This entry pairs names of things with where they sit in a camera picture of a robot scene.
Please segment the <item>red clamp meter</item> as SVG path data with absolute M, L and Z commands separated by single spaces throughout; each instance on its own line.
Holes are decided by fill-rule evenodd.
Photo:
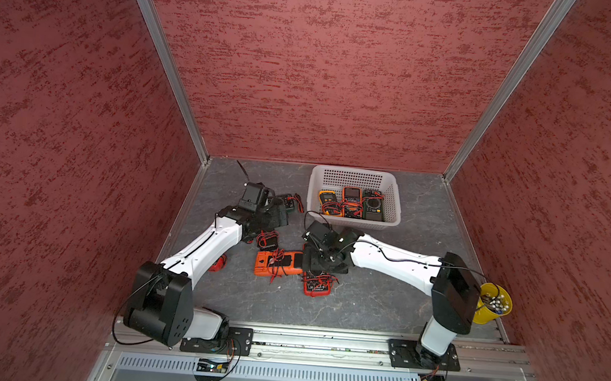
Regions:
M 213 265 L 210 266 L 209 272 L 219 272 L 222 271 L 228 261 L 228 256 L 226 254 L 221 255 Z

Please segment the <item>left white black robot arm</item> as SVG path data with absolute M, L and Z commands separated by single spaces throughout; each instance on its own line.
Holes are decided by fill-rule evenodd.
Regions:
M 160 263 L 145 262 L 137 271 L 131 295 L 123 306 L 124 326 L 168 347 L 183 339 L 224 344 L 224 315 L 194 305 L 194 289 L 221 256 L 241 242 L 288 224 L 282 197 L 263 204 L 228 206 L 209 227 L 175 255 Z

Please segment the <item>orange Victor multimeter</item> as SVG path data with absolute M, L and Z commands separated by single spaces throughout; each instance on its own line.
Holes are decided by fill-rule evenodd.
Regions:
M 359 187 L 345 186 L 342 192 L 342 210 L 345 218 L 362 219 L 363 196 Z

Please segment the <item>yellow multimeter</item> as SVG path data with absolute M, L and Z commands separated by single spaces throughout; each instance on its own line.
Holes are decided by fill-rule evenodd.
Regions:
M 331 190 L 323 190 L 319 192 L 319 201 L 321 204 L 321 213 L 330 216 L 341 215 L 339 200 L 335 192 Z

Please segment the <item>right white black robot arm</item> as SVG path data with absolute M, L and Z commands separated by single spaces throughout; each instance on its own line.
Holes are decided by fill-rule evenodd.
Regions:
M 302 238 L 319 271 L 335 273 L 351 266 L 370 269 L 409 284 L 431 298 L 433 315 L 416 346 L 422 357 L 445 357 L 457 336 L 470 333 L 480 285 L 474 271 L 457 254 L 420 255 L 354 228 L 338 233 L 317 221 L 307 227 Z

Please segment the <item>red multimeter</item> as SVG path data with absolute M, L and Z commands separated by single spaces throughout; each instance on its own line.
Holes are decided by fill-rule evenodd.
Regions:
M 339 283 L 338 278 L 328 273 L 304 272 L 302 276 L 303 291 L 309 297 L 328 296 L 335 283 Z

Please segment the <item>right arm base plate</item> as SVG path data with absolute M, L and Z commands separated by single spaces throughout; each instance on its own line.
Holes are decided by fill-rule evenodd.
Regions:
M 450 344 L 446 353 L 437 356 L 431 353 L 417 340 L 389 339 L 388 354 L 393 368 L 406 368 L 441 372 L 459 372 L 461 369 L 454 344 Z

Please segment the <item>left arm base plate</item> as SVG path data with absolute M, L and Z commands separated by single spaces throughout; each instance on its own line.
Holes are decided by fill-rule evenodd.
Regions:
M 222 327 L 213 339 L 182 339 L 179 350 L 204 355 L 249 356 L 254 330 L 252 328 Z

